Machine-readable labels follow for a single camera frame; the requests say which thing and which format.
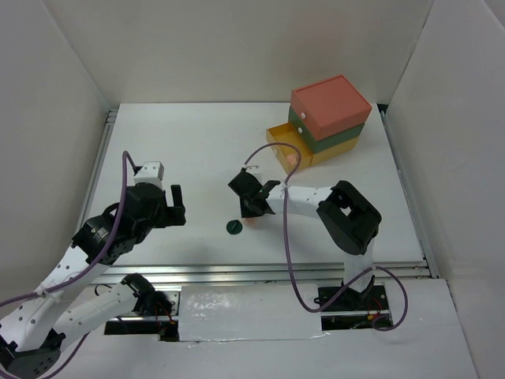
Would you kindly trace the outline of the orange drawer box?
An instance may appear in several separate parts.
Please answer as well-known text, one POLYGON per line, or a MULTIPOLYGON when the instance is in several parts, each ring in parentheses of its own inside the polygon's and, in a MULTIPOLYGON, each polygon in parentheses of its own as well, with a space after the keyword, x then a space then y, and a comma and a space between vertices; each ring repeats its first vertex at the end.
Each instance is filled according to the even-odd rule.
POLYGON ((290 106, 317 141, 365 123, 372 110, 343 75, 295 88, 290 106))

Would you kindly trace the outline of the dark green round compact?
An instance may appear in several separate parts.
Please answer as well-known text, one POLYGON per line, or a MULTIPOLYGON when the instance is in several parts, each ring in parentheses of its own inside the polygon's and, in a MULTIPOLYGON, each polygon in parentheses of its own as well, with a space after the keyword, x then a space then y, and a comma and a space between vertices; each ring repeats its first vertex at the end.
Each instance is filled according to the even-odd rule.
POLYGON ((226 224, 226 231, 230 235, 238 235, 242 232, 243 230, 243 225, 240 220, 230 220, 226 224))

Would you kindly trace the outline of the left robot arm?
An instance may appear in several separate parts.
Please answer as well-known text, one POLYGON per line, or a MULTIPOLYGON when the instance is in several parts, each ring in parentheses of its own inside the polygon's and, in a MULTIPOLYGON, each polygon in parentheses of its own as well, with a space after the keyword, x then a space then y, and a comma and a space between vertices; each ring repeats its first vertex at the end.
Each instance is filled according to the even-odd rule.
POLYGON ((120 202, 84 223, 57 267, 36 288, 36 296, 19 301, 17 308, 1 319, 4 378, 44 375, 71 343, 113 317, 125 313, 171 315, 174 301, 140 273, 128 274, 102 295, 73 305, 89 284, 152 230, 185 224, 181 187, 172 185, 170 191, 172 205, 158 186, 128 186, 120 202))

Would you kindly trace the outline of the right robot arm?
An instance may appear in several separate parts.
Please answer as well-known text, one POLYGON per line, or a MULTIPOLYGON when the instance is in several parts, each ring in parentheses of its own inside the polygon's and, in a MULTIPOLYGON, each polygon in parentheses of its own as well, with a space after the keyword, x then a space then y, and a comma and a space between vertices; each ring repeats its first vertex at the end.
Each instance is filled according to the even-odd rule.
POLYGON ((228 186, 239 197, 244 218, 282 215, 287 270, 303 309, 310 313, 323 312, 342 296, 345 304, 356 310, 369 302, 375 282, 372 248, 382 216, 350 182, 341 180, 333 186, 317 188, 290 186, 286 181, 276 180, 263 184, 242 168, 228 186), (342 286, 318 308, 307 305, 297 287, 289 244, 290 213, 320 220, 344 255, 342 286))

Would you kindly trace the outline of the peach makeup sponge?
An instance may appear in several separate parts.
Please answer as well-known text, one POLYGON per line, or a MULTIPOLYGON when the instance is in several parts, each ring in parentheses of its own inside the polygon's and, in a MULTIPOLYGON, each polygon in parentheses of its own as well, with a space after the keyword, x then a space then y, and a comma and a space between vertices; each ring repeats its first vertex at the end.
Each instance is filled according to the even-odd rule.
POLYGON ((295 154, 288 155, 286 161, 291 167, 295 167, 299 163, 299 159, 295 154))

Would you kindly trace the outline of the round peach powder puff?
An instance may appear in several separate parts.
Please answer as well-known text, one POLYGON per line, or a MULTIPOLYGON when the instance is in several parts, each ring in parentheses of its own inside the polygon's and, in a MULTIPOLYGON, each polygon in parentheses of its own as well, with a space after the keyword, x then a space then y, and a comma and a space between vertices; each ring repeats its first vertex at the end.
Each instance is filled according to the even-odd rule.
POLYGON ((244 223, 248 226, 254 226, 258 223, 258 218, 257 217, 254 217, 254 218, 245 218, 244 219, 244 223))

